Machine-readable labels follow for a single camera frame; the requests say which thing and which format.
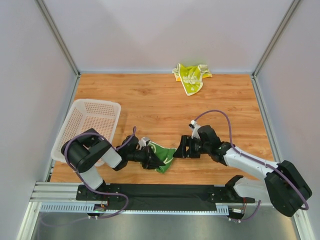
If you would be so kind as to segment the green frog pattern towel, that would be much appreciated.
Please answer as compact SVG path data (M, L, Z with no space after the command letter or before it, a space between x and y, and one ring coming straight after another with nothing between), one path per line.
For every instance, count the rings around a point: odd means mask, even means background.
M177 149L174 147L163 147L153 141L150 141L148 145L151 147L152 151L159 158L159 160L164 163L164 165L160 166L155 171L160 174L164 174L172 165L174 161L174 153Z

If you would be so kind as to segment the yellow green towel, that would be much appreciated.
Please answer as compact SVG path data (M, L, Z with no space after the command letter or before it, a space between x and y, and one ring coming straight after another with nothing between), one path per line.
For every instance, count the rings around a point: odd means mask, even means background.
M172 69L175 80L181 82L187 96L198 93L203 87L203 79L212 78L213 75L206 64L184 66L178 63Z

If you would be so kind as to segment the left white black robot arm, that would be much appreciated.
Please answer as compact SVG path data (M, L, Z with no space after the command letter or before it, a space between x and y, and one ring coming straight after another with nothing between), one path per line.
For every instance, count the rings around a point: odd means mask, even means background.
M122 145L114 147L105 137L94 128L75 136L64 143L61 154L67 164L75 171L83 182L76 199L105 201L108 192L106 182L96 169L96 163L101 160L110 168L119 171L127 166L128 162L140 163L144 169L155 170L165 165L147 144L140 144L135 136L126 137Z

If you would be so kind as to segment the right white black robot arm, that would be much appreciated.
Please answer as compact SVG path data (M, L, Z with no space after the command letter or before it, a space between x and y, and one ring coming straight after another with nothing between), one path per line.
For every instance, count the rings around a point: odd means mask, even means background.
M198 159L206 154L216 163L246 172L256 179L234 177L231 188L235 193L239 197L270 203L287 217L307 207L307 200L313 193L292 162L277 163L242 151L230 142L221 141L209 125L190 127L192 134L181 137L174 158Z

